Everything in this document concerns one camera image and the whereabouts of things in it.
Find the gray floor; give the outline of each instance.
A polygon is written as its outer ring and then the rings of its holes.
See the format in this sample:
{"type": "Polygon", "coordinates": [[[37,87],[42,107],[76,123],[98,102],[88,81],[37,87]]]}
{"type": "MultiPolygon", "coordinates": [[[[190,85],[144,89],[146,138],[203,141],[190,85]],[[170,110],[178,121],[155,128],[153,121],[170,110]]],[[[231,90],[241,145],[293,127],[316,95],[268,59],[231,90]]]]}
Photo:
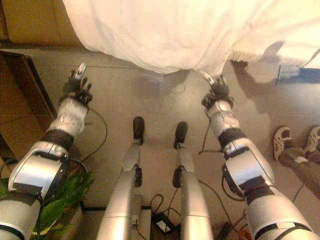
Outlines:
{"type": "MultiPolygon", "coordinates": [[[[245,204],[228,199],[220,186],[222,155],[197,154],[208,124],[201,105],[208,85],[200,74],[181,71],[160,75],[102,53],[80,49],[58,47],[11,51],[31,56],[55,106],[69,71],[81,62],[88,65],[86,75],[92,83],[93,94],[90,106],[105,118],[108,138],[102,149],[85,163],[95,177],[86,196],[86,206],[99,207],[108,203],[121,170],[122,158],[132,140],[132,120],[135,116],[142,116],[146,124],[145,144],[141,147],[143,185],[135,192],[143,195],[143,204],[149,205],[155,194],[163,194],[160,210],[167,208],[175,190],[172,186],[176,157],[174,132],[179,121],[186,121],[185,143],[193,156],[198,179],[210,184],[220,194],[233,223],[242,216],[245,204]]],[[[292,199],[301,182],[290,169],[273,160],[272,136],[278,127],[288,125],[293,142],[299,146],[305,144],[310,127],[320,124],[320,84],[275,85],[278,67],[277,64],[259,63],[250,63],[246,68],[241,64],[233,67],[227,62],[223,73],[229,81],[230,94],[235,99],[234,113],[243,131],[270,162],[276,187],[292,199]]],[[[75,141],[82,156],[93,151],[104,137],[103,124],[94,114],[89,113],[86,122],[89,124],[75,141]]],[[[207,148],[219,148],[212,135],[207,139],[207,148]]],[[[203,193],[216,233],[227,218],[216,196],[205,187],[203,193]]],[[[172,206],[180,209],[180,191],[172,206]]],[[[320,234],[319,200],[304,187],[296,206],[314,231],[320,234]]],[[[92,219],[97,221],[90,223],[97,225],[99,218],[92,219]]],[[[172,220],[179,222],[174,214],[172,220]]],[[[94,227],[88,225],[87,230],[95,236],[94,227]]]]}

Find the robot forearm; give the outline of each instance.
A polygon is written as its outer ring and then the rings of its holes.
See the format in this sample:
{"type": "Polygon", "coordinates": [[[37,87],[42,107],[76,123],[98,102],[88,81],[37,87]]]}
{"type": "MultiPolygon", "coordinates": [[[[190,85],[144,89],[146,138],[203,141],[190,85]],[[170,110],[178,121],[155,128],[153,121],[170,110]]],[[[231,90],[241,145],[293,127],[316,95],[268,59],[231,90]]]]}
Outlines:
{"type": "Polygon", "coordinates": [[[211,91],[202,104],[226,159],[222,173],[230,190],[246,200],[252,238],[320,239],[295,205],[273,186],[275,177],[269,163],[242,132],[233,115],[233,101],[223,76],[204,77],[211,91]]]}
{"type": "MultiPolygon", "coordinates": [[[[85,65],[81,65],[68,81],[69,84],[73,82],[73,89],[78,86],[82,97],[89,95],[81,88],[79,81],[84,69],[85,65]]],[[[1,240],[29,239],[43,200],[52,197],[67,176],[68,150],[74,137],[84,129],[89,102],[77,98],[77,93],[69,94],[72,96],[65,92],[57,119],[52,122],[44,137],[31,147],[10,175],[9,193],[0,200],[1,240]]]]}

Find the white cloth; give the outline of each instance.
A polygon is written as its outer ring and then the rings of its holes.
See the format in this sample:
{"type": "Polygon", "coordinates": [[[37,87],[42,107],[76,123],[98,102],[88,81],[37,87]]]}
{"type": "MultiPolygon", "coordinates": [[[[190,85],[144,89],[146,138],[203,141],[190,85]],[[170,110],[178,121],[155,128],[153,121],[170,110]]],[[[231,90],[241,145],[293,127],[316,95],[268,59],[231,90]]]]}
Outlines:
{"type": "MultiPolygon", "coordinates": [[[[236,43],[277,1],[63,0],[63,2],[75,33],[82,44],[91,51],[113,55],[144,69],[163,74],[179,69],[192,69],[216,75],[221,73],[236,43]]],[[[282,2],[293,4],[300,1],[282,2]]],[[[277,19],[274,19],[273,24],[277,24],[277,19]]],[[[262,37],[260,36],[258,41],[263,43],[264,34],[260,35],[262,37]]],[[[255,37],[251,36],[245,42],[241,42],[244,47],[241,46],[233,52],[234,58],[236,53],[261,55],[266,49],[265,44],[257,43],[255,37]],[[257,47],[252,48],[254,50],[251,52],[250,45],[255,44],[257,47]]],[[[304,59],[309,60],[311,57],[309,55],[308,52],[308,56],[304,59]]]]}

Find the black strap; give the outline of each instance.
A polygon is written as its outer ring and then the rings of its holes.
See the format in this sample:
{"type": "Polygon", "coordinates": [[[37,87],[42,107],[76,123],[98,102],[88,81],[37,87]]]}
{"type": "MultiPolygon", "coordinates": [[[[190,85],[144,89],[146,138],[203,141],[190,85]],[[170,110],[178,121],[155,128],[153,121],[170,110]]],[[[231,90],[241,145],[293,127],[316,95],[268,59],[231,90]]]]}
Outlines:
{"type": "Polygon", "coordinates": [[[17,236],[20,240],[25,240],[25,237],[23,236],[23,234],[13,227],[0,225],[0,230],[4,230],[9,233],[12,233],[13,235],[17,236]]]}
{"type": "Polygon", "coordinates": [[[301,228],[299,226],[293,226],[293,227],[290,227],[288,228],[287,230],[285,230],[283,233],[281,233],[279,236],[277,236],[274,240],[280,240],[282,239],[285,235],[291,233],[292,231],[294,230],[297,230],[297,229],[303,229],[305,230],[304,228],[301,228]]]}
{"type": "MultiPolygon", "coordinates": [[[[307,226],[301,224],[301,223],[298,223],[298,222],[293,222],[293,224],[295,226],[291,227],[291,228],[288,228],[287,230],[285,230],[283,233],[281,233],[275,240],[280,240],[282,239],[285,235],[287,235],[288,233],[290,233],[291,231],[294,231],[296,229],[303,229],[303,230],[306,230],[306,231],[311,231],[311,229],[309,229],[307,226]]],[[[263,228],[261,228],[255,235],[254,239],[257,240],[262,234],[270,231],[270,230],[273,230],[273,229],[277,229],[278,226],[276,223],[273,223],[273,224],[270,224],[268,226],[265,226],[263,228]]]]}

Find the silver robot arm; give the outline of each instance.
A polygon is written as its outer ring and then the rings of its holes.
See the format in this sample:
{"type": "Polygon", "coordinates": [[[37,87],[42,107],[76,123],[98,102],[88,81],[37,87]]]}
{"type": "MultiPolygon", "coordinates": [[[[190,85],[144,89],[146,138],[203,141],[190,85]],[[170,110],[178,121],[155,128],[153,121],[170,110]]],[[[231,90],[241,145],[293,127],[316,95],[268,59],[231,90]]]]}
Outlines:
{"type": "Polygon", "coordinates": [[[86,65],[72,71],[65,83],[56,120],[12,171],[9,193],[0,199],[0,239],[27,240],[43,200],[52,197],[68,172],[68,150],[84,130],[91,85],[83,89],[86,65]]]}
{"type": "Polygon", "coordinates": [[[203,77],[211,90],[203,99],[211,129],[226,159],[223,177],[247,203],[246,218],[254,240],[319,240],[296,206],[274,186],[273,171],[234,117],[224,77],[203,77]]]}

